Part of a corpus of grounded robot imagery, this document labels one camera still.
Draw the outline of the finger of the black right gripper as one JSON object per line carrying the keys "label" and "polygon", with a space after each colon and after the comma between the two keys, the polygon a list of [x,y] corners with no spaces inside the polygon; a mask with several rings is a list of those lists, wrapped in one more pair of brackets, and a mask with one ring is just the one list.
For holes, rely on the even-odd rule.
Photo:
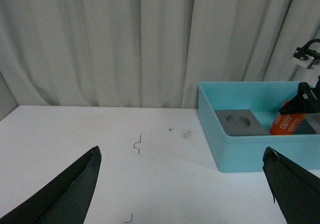
{"label": "finger of the black right gripper", "polygon": [[285,114],[316,114],[320,112],[320,82],[311,88],[307,82],[300,82],[297,94],[279,110]]}

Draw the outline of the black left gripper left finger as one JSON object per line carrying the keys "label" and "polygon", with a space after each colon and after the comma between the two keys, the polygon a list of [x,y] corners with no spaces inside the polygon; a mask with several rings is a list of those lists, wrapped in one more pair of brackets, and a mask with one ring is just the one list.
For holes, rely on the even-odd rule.
{"label": "black left gripper left finger", "polygon": [[95,146],[29,199],[2,224],[83,224],[98,181],[102,155]]}

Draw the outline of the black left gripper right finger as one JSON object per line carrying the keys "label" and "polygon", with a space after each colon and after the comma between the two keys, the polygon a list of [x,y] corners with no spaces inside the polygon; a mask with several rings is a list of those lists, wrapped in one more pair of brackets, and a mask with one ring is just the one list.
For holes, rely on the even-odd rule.
{"label": "black left gripper right finger", "polygon": [[288,224],[320,222],[320,178],[267,147],[263,154],[263,172],[273,201]]}

